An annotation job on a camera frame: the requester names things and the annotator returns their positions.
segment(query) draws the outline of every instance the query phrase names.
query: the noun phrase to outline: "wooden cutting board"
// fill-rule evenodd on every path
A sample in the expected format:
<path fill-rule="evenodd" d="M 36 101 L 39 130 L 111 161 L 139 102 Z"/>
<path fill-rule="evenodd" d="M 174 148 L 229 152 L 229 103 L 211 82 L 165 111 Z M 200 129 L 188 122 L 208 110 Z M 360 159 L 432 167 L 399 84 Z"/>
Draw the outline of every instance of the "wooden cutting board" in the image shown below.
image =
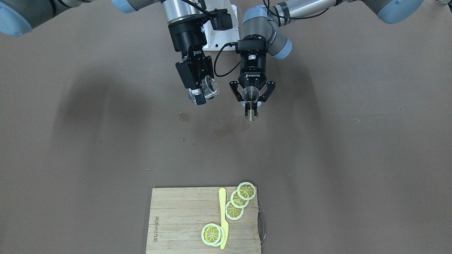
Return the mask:
<path fill-rule="evenodd" d="M 146 254 L 261 254 L 257 195 L 240 219 L 227 219 L 229 236 L 225 249 L 202 242 L 201 230 L 207 223 L 220 225 L 219 189 L 152 189 Z M 226 187 L 226 202 L 235 189 Z"/>

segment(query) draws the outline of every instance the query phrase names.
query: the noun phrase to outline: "plastic knife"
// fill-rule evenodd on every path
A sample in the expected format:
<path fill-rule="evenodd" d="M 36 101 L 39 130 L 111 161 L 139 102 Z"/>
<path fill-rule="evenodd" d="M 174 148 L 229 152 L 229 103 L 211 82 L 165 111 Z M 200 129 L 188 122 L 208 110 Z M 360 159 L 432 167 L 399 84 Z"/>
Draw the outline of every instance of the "plastic knife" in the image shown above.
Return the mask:
<path fill-rule="evenodd" d="M 226 189 L 220 188 L 218 196 L 220 198 L 221 227 L 225 231 L 225 240 L 220 245 L 220 249 L 224 249 L 229 235 L 229 223 L 226 221 Z"/>

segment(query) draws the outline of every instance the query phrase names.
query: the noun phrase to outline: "metal jigger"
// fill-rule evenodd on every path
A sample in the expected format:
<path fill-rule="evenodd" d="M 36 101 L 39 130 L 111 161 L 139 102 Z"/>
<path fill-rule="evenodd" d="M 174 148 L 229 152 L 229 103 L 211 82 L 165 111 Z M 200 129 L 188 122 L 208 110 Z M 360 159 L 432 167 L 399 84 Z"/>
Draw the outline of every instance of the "metal jigger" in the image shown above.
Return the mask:
<path fill-rule="evenodd" d="M 260 91 L 254 86 L 245 87 L 242 91 L 242 98 L 246 102 L 245 109 L 247 110 L 247 114 L 245 114 L 245 118 L 254 121 L 259 117 L 259 113 L 257 112 L 257 100 L 260 96 Z"/>

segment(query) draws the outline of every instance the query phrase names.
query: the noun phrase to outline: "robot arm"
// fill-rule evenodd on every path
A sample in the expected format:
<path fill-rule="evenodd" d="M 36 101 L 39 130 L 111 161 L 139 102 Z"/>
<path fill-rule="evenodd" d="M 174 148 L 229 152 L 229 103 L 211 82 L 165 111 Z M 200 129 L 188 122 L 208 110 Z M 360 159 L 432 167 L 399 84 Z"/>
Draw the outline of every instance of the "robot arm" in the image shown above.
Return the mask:
<path fill-rule="evenodd" d="M 0 0 L 0 32 L 20 36 L 70 8 L 90 0 Z M 227 9 L 207 11 L 204 0 L 112 0 L 124 13 L 138 11 L 161 2 L 167 17 L 174 49 L 181 52 L 182 61 L 176 68 L 188 96 L 197 105 L 218 94 L 213 80 L 212 58 L 205 56 L 207 44 L 203 25 L 210 21 L 214 30 L 232 28 Z"/>
<path fill-rule="evenodd" d="M 413 14 L 423 0 L 362 1 L 383 22 L 393 24 Z M 272 7 L 258 5 L 245 12 L 242 39 L 234 44 L 236 53 L 241 56 L 240 76 L 229 85 L 236 99 L 245 107 L 247 119 L 253 121 L 258 117 L 258 107 L 275 89 L 275 82 L 268 81 L 265 74 L 267 53 L 277 59 L 284 59 L 292 50 L 292 42 L 279 27 L 296 19 L 319 16 L 342 2 L 343 0 L 288 0 Z M 261 95 L 260 91 L 265 85 L 266 91 Z"/>

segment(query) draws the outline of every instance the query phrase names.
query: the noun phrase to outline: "lemon slice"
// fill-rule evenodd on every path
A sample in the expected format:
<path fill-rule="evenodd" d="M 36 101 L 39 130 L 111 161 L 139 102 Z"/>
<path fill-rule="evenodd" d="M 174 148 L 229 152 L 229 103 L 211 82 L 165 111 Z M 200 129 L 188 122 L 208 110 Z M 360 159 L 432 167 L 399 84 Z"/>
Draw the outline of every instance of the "lemon slice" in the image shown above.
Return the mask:
<path fill-rule="evenodd" d="M 226 217 L 228 217 L 230 220 L 236 221 L 240 219 L 243 215 L 243 208 L 236 208 L 232 205 L 231 201 L 229 201 L 226 204 Z"/>
<path fill-rule="evenodd" d="M 237 190 L 231 194 L 231 204 L 236 208 L 245 208 L 249 202 L 249 200 L 241 199 L 239 195 L 237 195 Z"/>
<path fill-rule="evenodd" d="M 220 232 L 221 232 L 220 241 L 216 245 L 212 245 L 213 247 L 218 247 L 225 241 L 226 233 L 225 233 L 225 230 L 221 226 L 220 226 Z"/>
<path fill-rule="evenodd" d="M 201 231 L 201 239 L 202 241 L 209 245 L 216 245 L 221 238 L 221 229 L 220 226 L 214 223 L 209 223 L 205 225 Z"/>
<path fill-rule="evenodd" d="M 237 187 L 237 195 L 243 200 L 251 200 L 256 196 L 256 187 L 252 183 L 243 182 Z"/>

